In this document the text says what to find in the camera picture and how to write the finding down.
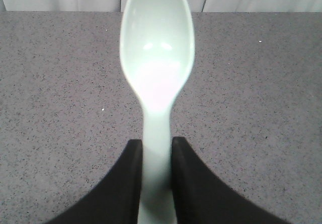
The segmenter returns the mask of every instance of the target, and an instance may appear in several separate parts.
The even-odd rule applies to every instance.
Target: white plastic spoon
[[[124,74],[143,109],[139,224],[175,223],[170,111],[194,61],[187,0],[127,0],[120,35]]]

